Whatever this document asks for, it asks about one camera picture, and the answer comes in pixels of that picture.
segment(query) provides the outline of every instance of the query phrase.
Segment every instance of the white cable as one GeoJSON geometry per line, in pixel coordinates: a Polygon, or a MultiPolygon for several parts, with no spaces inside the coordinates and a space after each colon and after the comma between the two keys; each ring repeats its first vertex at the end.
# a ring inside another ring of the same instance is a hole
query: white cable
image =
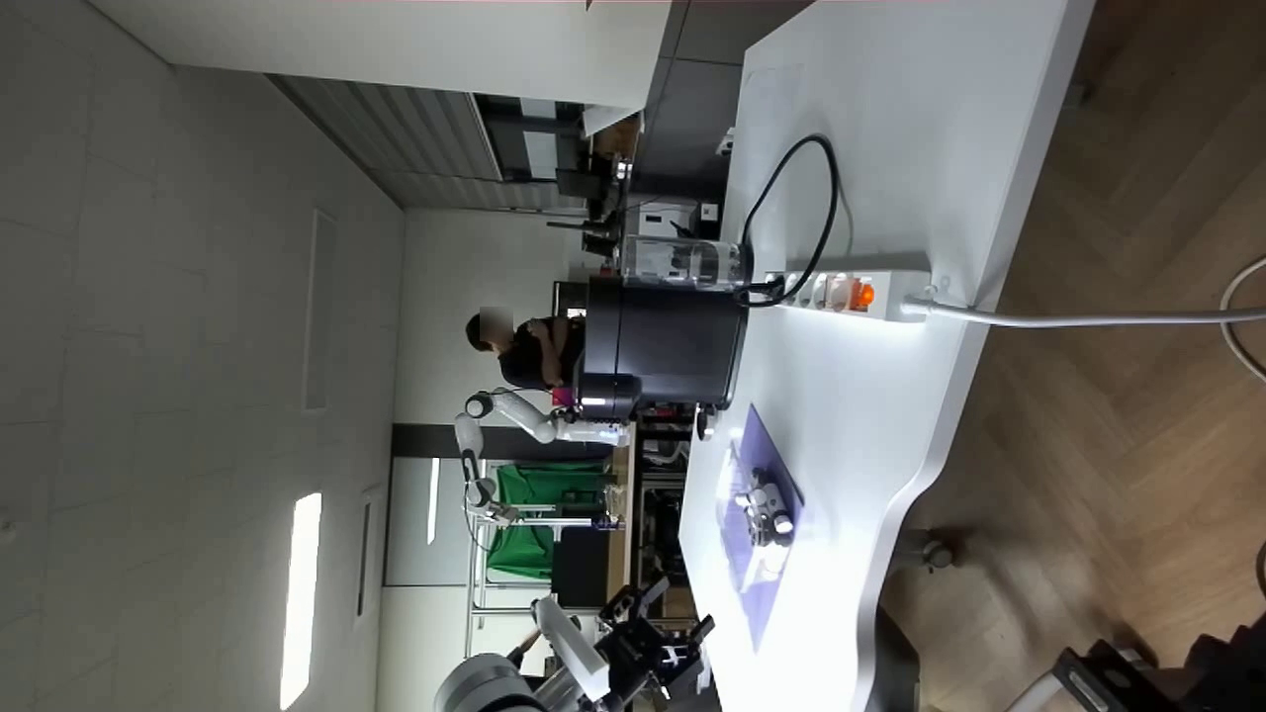
{"type": "MultiPolygon", "coordinates": [[[[1228,287],[1223,287],[1223,300],[1218,308],[1228,313],[1236,292],[1242,287],[1242,279],[1252,279],[1256,271],[1266,268],[1266,251],[1259,259],[1252,259],[1245,268],[1240,268],[1228,287]]],[[[1240,333],[1230,325],[1223,325],[1223,344],[1230,346],[1230,356],[1266,382],[1266,363],[1259,356],[1252,356],[1252,346],[1240,341],[1240,333]]]]}
{"type": "Polygon", "coordinates": [[[998,317],[998,313],[969,313],[930,300],[907,300],[907,313],[913,317],[945,317],[945,321],[969,321],[991,329],[1218,329],[1230,356],[1259,379],[1266,379],[1266,363],[1245,350],[1236,325],[1266,325],[1266,308],[1236,308],[1230,300],[1242,287],[1245,276],[1261,271],[1266,258],[1240,268],[1223,292],[1218,313],[1118,313],[1118,317],[998,317]]]}

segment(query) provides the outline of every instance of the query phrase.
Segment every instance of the black cable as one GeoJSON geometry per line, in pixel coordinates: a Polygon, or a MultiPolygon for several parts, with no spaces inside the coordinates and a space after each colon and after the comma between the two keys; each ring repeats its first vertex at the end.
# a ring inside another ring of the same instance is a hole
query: black cable
{"type": "Polygon", "coordinates": [[[487,504],[494,494],[492,494],[492,482],[479,478],[479,458],[474,458],[474,450],[461,450],[461,464],[462,464],[467,487],[479,494],[474,504],[487,504]]]}
{"type": "Polygon", "coordinates": [[[1266,598],[1266,547],[1259,551],[1259,590],[1266,598]]]}
{"type": "Polygon", "coordinates": [[[822,137],[822,135],[809,135],[800,137],[796,145],[788,145],[788,152],[780,158],[780,164],[771,171],[771,178],[764,183],[762,197],[751,201],[750,217],[743,217],[743,232],[740,232],[740,259],[743,259],[743,271],[750,271],[750,308],[771,308],[771,304],[784,304],[793,300],[809,276],[821,268],[822,259],[822,249],[829,249],[829,237],[834,229],[834,208],[845,201],[845,184],[841,184],[841,162],[834,162],[834,145],[822,137]],[[764,279],[764,284],[751,284],[751,268],[755,268],[755,251],[751,251],[751,220],[755,214],[764,208],[769,192],[780,184],[788,162],[802,150],[802,145],[821,145],[822,158],[829,158],[829,174],[831,174],[831,204],[829,204],[829,220],[822,220],[822,232],[821,232],[821,243],[816,251],[809,258],[800,279],[788,287],[784,276],[780,279],[764,279]]]}
{"type": "Polygon", "coordinates": [[[483,557],[487,557],[492,547],[479,547],[479,535],[474,535],[479,527],[474,527],[474,518],[470,518],[470,504],[483,504],[483,503],[470,503],[470,491],[474,491],[474,487],[467,482],[467,491],[462,491],[462,498],[467,498],[467,503],[462,503],[462,522],[467,522],[470,547],[483,551],[483,557]]]}

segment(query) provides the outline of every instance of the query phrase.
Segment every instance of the person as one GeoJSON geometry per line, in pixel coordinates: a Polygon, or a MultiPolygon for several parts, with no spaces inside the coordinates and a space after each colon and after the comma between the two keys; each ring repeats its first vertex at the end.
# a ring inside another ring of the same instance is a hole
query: person
{"type": "Polygon", "coordinates": [[[587,321],[537,317],[512,333],[502,317],[474,313],[467,321],[467,341],[474,350],[500,356],[506,382],[528,392],[569,392],[587,346],[587,321]]]}

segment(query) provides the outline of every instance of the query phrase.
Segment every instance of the black hair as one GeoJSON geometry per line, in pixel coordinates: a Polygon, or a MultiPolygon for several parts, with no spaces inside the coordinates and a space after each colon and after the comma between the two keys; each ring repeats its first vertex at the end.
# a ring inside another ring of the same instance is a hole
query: black hair
{"type": "Polygon", "coordinates": [[[470,341],[470,346],[474,350],[492,350],[492,344],[483,341],[483,333],[492,329],[492,313],[474,313],[470,321],[467,321],[467,341],[470,341]]]}

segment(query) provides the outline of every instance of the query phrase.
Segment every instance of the orange object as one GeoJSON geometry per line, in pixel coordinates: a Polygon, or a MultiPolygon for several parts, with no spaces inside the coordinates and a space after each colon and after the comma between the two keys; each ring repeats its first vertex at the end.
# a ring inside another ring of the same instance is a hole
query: orange object
{"type": "Polygon", "coordinates": [[[847,297],[847,308],[850,313],[871,313],[875,304],[875,284],[871,279],[856,279],[850,297],[847,297]]]}

